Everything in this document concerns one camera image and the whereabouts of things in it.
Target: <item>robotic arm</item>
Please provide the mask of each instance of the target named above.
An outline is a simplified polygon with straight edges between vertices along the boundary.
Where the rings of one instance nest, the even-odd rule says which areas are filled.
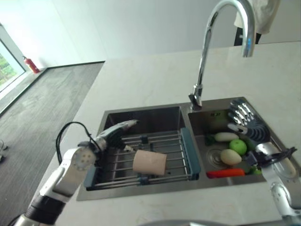
[[[261,167],[267,180],[276,207],[288,224],[301,224],[301,182],[299,173],[289,160],[295,148],[279,151],[270,140],[268,127],[243,100],[231,102],[229,116],[236,122],[228,127],[246,135],[255,145],[255,150],[245,157],[250,165]]]
[[[65,204],[84,181],[90,166],[97,164],[107,147],[127,148],[121,141],[121,135],[137,122],[124,121],[99,134],[95,141],[100,150],[90,142],[82,142],[78,148],[68,150],[60,166],[52,173],[15,226],[54,225]]]

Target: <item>green apple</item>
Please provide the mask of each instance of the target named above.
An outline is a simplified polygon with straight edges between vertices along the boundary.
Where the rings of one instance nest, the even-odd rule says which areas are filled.
[[[240,139],[232,140],[229,144],[229,148],[236,151],[239,155],[244,155],[247,150],[245,142]]]

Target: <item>potato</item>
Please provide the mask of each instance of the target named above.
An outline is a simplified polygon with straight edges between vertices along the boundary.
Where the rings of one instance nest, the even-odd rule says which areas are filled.
[[[221,152],[221,161],[227,165],[234,166],[242,161],[240,155],[232,149],[225,149]]]

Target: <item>dish drying rack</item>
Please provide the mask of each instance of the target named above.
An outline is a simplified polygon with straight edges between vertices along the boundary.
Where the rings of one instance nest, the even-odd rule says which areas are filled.
[[[87,190],[146,186],[198,179],[200,166],[187,128],[182,128],[180,131],[123,136],[122,140],[135,150],[167,154],[165,175],[145,175],[133,172],[135,151],[109,149],[104,154],[103,166],[90,168],[84,181]]]

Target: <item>white wall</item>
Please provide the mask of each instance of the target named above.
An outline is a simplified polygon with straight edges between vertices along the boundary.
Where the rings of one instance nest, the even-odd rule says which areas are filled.
[[[200,49],[219,0],[1,0],[0,22],[39,67]],[[260,43],[301,40],[300,0],[282,0]],[[211,47],[232,46],[235,9],[219,15]]]

